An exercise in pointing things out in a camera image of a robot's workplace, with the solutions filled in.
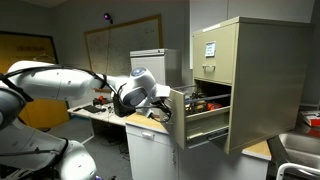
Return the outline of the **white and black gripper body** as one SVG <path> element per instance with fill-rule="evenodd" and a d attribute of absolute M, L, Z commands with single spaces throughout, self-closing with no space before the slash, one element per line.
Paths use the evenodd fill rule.
<path fill-rule="evenodd" d="M 172 117 L 171 108 L 165 103 L 165 98 L 160 97 L 157 100 L 147 100 L 147 113 L 146 117 L 159 123 L 167 123 Z M 155 115 L 153 110 L 158 109 L 162 115 Z"/>

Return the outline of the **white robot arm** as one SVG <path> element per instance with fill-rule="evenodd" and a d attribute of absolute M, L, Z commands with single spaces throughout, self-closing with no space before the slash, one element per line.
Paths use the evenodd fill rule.
<path fill-rule="evenodd" d="M 12 64 L 1 76 L 0 165 L 27 170 L 30 176 L 49 171 L 51 179 L 98 180 L 94 159 L 83 144 L 44 130 L 67 120 L 68 101 L 105 87 L 124 108 L 141 109 L 147 116 L 158 108 L 171 115 L 164 104 L 170 88 L 157 83 L 146 68 L 113 77 L 46 62 Z"/>

